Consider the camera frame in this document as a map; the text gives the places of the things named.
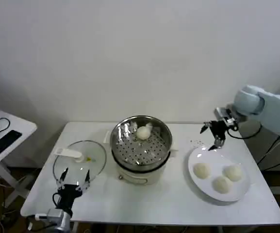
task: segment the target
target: stainless steel pot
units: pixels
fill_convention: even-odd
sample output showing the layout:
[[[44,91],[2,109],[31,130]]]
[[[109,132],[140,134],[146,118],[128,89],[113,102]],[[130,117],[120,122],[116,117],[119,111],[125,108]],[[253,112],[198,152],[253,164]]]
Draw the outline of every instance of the stainless steel pot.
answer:
[[[146,140],[136,136],[137,129],[150,124],[151,134]],[[133,173],[147,173],[161,168],[170,156],[172,134],[159,119],[133,116],[118,123],[110,136],[115,161]]]

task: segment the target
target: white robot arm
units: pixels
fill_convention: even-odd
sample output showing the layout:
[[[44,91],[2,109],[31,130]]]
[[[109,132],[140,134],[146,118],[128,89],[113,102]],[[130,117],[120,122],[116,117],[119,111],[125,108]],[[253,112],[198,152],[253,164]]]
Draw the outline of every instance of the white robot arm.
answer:
[[[233,109],[280,136],[280,95],[248,85],[238,91]]]
[[[216,108],[215,115],[218,121],[205,122],[200,131],[202,133],[210,128],[215,138],[210,150],[221,148],[226,140],[225,132],[238,131],[238,124],[248,119],[259,121],[263,127],[280,136],[280,95],[256,86],[247,85],[242,88],[236,94],[234,103],[227,108]]]

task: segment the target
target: small white desk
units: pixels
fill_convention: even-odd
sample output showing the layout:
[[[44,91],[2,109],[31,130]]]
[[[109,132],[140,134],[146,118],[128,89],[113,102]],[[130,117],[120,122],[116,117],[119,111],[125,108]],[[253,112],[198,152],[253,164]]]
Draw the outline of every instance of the small white desk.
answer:
[[[178,151],[166,163],[161,179],[146,186],[119,180],[110,146],[103,144],[107,164],[88,191],[75,199],[72,221],[189,226],[280,224],[280,208],[243,140],[228,137],[221,150],[232,151],[231,159],[243,164],[252,184],[240,201],[223,203],[204,195],[185,172],[192,144],[201,140],[212,145],[214,138],[210,130],[199,134],[201,125],[167,125]],[[70,122],[55,147],[66,148],[87,139],[103,143],[106,132],[114,126],[115,123]],[[54,208],[51,199],[57,190],[52,175],[54,160],[55,155],[51,153],[21,209],[23,216]]]
[[[7,134],[11,130],[15,130],[22,133],[22,136],[18,138],[13,144],[11,144],[0,154],[0,162],[17,146],[19,146],[22,142],[24,142],[24,140],[26,140],[31,134],[33,134],[37,129],[37,126],[32,122],[29,122],[27,120],[21,119],[14,115],[0,111],[0,118],[2,117],[5,117],[10,120],[10,126],[7,130],[0,133],[0,138],[2,138],[5,134]],[[1,120],[0,130],[2,130],[7,125],[8,122],[6,120]],[[22,196],[23,198],[27,197],[29,191],[24,187],[31,182],[31,180],[33,179],[32,176],[27,176],[21,183],[18,183],[17,180],[10,174],[9,170],[1,163],[0,163],[0,176],[4,180],[6,180],[10,186],[12,186],[15,189],[14,192],[10,194],[6,199],[5,207],[8,207],[10,203],[14,199],[16,199],[18,195]]]

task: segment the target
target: white plate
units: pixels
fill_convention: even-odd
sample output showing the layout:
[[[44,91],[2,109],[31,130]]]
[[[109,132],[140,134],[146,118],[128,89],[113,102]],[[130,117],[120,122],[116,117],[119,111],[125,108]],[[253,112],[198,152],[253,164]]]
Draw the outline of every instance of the white plate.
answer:
[[[188,159],[188,170],[194,181],[194,183],[200,188],[205,194],[210,197],[221,200],[221,201],[237,201],[240,200],[248,191],[250,187],[250,179],[247,175],[245,169],[241,164],[242,179],[237,182],[232,182],[232,187],[229,193],[221,194],[213,189],[213,180],[223,175],[223,169],[227,166],[234,165],[236,163],[232,162],[224,155],[222,155],[219,150],[207,151],[206,146],[198,147],[193,150]],[[206,163],[210,166],[211,175],[206,179],[198,178],[193,171],[193,167],[197,163]]]

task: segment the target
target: dough ball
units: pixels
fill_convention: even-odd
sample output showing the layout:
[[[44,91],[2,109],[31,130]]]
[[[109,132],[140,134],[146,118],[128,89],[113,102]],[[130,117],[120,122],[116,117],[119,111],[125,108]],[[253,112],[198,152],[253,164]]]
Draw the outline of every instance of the dough ball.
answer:
[[[199,163],[193,167],[194,174],[200,179],[206,179],[210,176],[211,170],[208,164]]]
[[[226,194],[231,190],[232,183],[227,177],[219,176],[213,180],[212,185],[216,192]]]
[[[224,169],[224,175],[231,181],[236,182],[242,178],[242,170],[238,165],[231,165]]]
[[[142,126],[142,127],[138,128],[138,130],[136,131],[136,136],[140,140],[148,139],[150,137],[150,128],[146,127],[146,126]]]

